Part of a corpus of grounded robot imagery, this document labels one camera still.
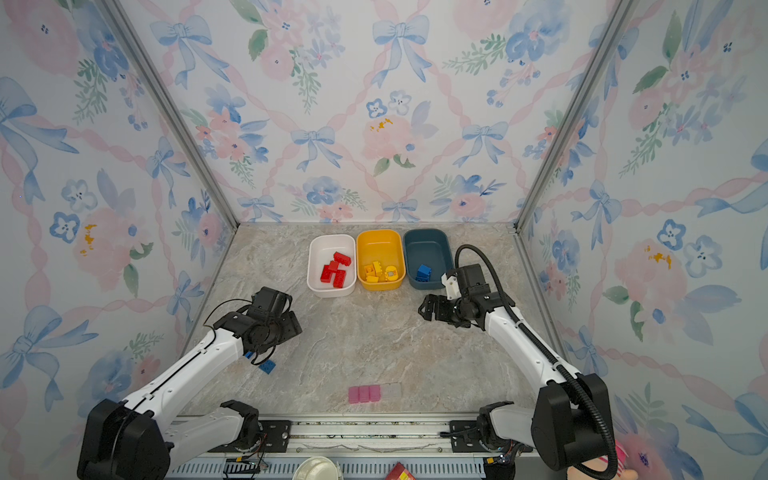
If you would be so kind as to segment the blue square lego brick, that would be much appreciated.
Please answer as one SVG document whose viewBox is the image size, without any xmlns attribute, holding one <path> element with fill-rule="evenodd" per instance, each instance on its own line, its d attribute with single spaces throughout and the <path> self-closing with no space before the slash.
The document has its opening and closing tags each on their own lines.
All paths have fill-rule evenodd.
<svg viewBox="0 0 768 480">
<path fill-rule="evenodd" d="M 424 264 L 420 265 L 418 267 L 418 269 L 417 269 L 417 272 L 416 272 L 416 276 L 417 275 L 423 275 L 423 276 L 429 275 L 430 279 L 431 279 L 431 274 L 432 274 L 432 269 L 430 267 L 428 267 L 427 265 L 424 265 Z"/>
</svg>

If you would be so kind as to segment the dark blue lego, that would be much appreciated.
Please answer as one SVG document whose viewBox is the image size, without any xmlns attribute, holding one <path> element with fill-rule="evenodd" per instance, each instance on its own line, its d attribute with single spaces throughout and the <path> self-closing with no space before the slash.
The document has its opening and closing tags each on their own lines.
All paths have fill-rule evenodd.
<svg viewBox="0 0 768 480">
<path fill-rule="evenodd" d="M 272 360 L 265 360 L 263 363 L 258 365 L 258 368 L 261 371 L 263 371 L 264 373 L 270 374 L 274 370 L 275 366 L 276 366 L 276 364 L 275 364 L 274 361 L 272 361 Z"/>
</svg>

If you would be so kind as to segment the dark teal plastic container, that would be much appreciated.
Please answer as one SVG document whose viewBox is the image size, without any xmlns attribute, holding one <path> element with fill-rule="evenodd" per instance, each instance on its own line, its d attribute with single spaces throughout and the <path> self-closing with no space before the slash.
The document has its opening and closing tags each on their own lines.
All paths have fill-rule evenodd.
<svg viewBox="0 0 768 480">
<path fill-rule="evenodd" d="M 444 231 L 434 228 L 413 229 L 404 234 L 403 250 L 406 264 L 406 278 L 417 290 L 440 290 L 443 274 L 454 268 L 453 256 L 448 237 Z M 429 282 L 417 282 L 416 272 L 420 265 L 432 269 Z"/>
</svg>

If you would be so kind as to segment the yellow rounded 120 lego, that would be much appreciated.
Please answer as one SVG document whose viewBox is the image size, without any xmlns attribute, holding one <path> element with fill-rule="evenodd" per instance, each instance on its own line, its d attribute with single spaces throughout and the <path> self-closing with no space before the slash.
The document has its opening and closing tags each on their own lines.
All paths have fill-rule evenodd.
<svg viewBox="0 0 768 480">
<path fill-rule="evenodd" d="M 395 282 L 399 279 L 399 272 L 394 265 L 389 265 L 384 269 L 384 277 L 387 282 Z"/>
</svg>

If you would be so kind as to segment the red long lego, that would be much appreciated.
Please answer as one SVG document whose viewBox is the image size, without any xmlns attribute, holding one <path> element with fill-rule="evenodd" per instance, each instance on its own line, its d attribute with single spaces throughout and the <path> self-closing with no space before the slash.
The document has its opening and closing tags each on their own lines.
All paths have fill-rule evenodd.
<svg viewBox="0 0 768 480">
<path fill-rule="evenodd" d="M 352 263 L 352 258 L 348 255 L 342 254 L 340 252 L 335 252 L 333 255 L 333 259 L 343 265 L 343 266 L 350 266 Z"/>
<path fill-rule="evenodd" d="M 320 275 L 320 282 L 331 283 L 333 281 L 335 272 L 336 272 L 336 269 L 332 267 L 330 264 L 324 265 Z"/>
</svg>

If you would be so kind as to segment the white plastic container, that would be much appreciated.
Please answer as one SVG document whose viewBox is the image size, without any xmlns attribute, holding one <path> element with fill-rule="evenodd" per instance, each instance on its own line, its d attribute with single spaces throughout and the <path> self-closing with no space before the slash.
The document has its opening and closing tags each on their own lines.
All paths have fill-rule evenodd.
<svg viewBox="0 0 768 480">
<path fill-rule="evenodd" d="M 357 282 L 356 268 L 356 244 L 350 235 L 321 235 L 311 241 L 306 283 L 315 296 L 350 295 Z"/>
</svg>

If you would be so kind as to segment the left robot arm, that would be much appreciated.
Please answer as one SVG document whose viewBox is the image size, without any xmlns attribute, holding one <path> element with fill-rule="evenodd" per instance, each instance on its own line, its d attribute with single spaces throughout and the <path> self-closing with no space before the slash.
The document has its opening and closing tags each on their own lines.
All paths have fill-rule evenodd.
<svg viewBox="0 0 768 480">
<path fill-rule="evenodd" d="M 302 328 L 291 295 L 263 287 L 213 323 L 205 337 L 156 379 L 88 414 L 77 465 L 80 479 L 163 479 L 187 461 L 224 446 L 246 455 L 265 447 L 257 408 L 228 400 L 207 415 L 179 419 L 185 406 L 229 365 L 270 360 Z"/>
</svg>

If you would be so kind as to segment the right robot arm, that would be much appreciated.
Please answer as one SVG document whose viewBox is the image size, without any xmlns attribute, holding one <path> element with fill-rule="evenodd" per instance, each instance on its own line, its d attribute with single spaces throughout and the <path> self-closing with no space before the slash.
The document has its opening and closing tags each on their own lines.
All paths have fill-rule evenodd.
<svg viewBox="0 0 768 480">
<path fill-rule="evenodd" d="M 536 396 L 531 409 L 511 401 L 486 405 L 473 427 L 450 430 L 447 437 L 464 437 L 507 458 L 531 447 L 554 471 L 574 468 L 592 479 L 618 474 L 607 386 L 597 375 L 581 373 L 556 354 L 506 294 L 454 299 L 429 294 L 418 313 L 427 321 L 487 333 L 511 357 Z"/>
</svg>

